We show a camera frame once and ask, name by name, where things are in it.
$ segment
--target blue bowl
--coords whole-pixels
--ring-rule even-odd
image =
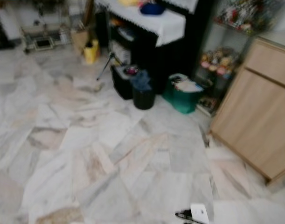
[[[146,3],[140,8],[140,11],[144,15],[161,15],[165,8],[159,4]]]

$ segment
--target marble floor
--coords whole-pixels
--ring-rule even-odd
[[[136,109],[109,69],[97,91],[105,61],[0,52],[0,224],[181,224],[190,203],[215,224],[285,224],[285,181],[265,187],[226,147],[205,147],[197,112],[160,96]]]

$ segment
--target light wood cabinet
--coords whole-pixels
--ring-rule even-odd
[[[261,46],[268,54],[258,57]],[[261,62],[268,57],[280,61],[280,55],[284,57],[277,69],[274,61]],[[284,72],[285,49],[256,41],[211,126],[215,137],[268,181],[285,173]]]

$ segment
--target black trash bin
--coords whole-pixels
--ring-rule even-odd
[[[136,108],[148,110],[153,107],[156,94],[153,90],[139,91],[133,87],[133,102]]]

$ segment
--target white tablecloth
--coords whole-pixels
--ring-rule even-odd
[[[121,18],[136,24],[158,36],[156,47],[181,39],[185,34],[186,18],[165,10],[162,15],[143,15],[138,7],[125,7],[118,0],[95,0],[96,4],[107,6],[108,10]]]
[[[194,14],[198,0],[163,0],[180,8],[188,10]]]

